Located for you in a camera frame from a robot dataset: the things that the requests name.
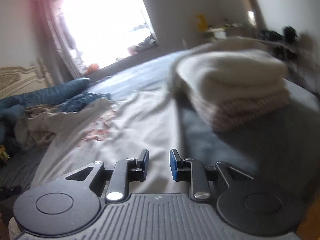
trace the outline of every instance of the folded pink towel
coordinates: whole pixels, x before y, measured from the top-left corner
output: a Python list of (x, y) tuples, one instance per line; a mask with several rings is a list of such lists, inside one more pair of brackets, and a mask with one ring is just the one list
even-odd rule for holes
[(210, 103), (189, 91), (188, 97), (202, 120), (215, 132), (228, 132), (252, 119), (270, 113), (289, 104), (287, 89), (258, 99), (234, 99), (222, 103)]

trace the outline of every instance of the stack of towels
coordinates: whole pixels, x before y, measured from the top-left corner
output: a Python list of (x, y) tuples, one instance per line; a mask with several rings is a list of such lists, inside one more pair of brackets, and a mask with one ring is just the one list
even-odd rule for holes
[(179, 59), (175, 70), (193, 107), (215, 132), (289, 104), (287, 67), (266, 46), (245, 38), (210, 46)]

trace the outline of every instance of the white bedsheet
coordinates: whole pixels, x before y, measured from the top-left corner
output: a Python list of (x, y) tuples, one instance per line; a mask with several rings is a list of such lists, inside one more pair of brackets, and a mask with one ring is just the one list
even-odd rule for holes
[(135, 92), (115, 104), (98, 99), (72, 116), (50, 144), (31, 187), (97, 160), (113, 167), (120, 159), (138, 158), (145, 148), (150, 156), (147, 180), (130, 183), (130, 192), (188, 191), (185, 182), (172, 179), (169, 151), (176, 148), (182, 154), (183, 149), (177, 105), (165, 90)]

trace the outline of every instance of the curtain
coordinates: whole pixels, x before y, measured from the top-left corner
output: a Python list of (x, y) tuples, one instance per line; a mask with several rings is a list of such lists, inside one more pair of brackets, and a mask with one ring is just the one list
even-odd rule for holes
[[(63, 22), (59, 19), (53, 4), (49, 0), (37, 0), (36, 3), (42, 29), (45, 32), (47, 42), (50, 43), (47, 45), (47, 51), (45, 52), (47, 57), (44, 56), (44, 60), (53, 78), (58, 79), (58, 83), (61, 83), (67, 81), (66, 79), (70, 79), (70, 76), (74, 79), (82, 77), (83, 75), (80, 72), (82, 62), (75, 62), (71, 55), (71, 49), (76, 45), (73, 43), (72, 48), (70, 47), (72, 38), (66, 38), (67, 32), (63, 28)], [(54, 62), (52, 61), (53, 56), (58, 57)]]

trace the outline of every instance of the folded white towel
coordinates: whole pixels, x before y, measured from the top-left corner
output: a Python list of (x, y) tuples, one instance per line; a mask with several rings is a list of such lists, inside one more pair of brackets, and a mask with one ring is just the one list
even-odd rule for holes
[(266, 52), (263, 44), (235, 38), (194, 48), (172, 66), (187, 88), (207, 102), (257, 99), (284, 89), (286, 65)]
[(192, 88), (210, 87), (212, 82), (234, 86), (264, 86), (286, 76), (287, 67), (265, 51), (207, 52), (183, 59), (177, 68), (179, 76)]

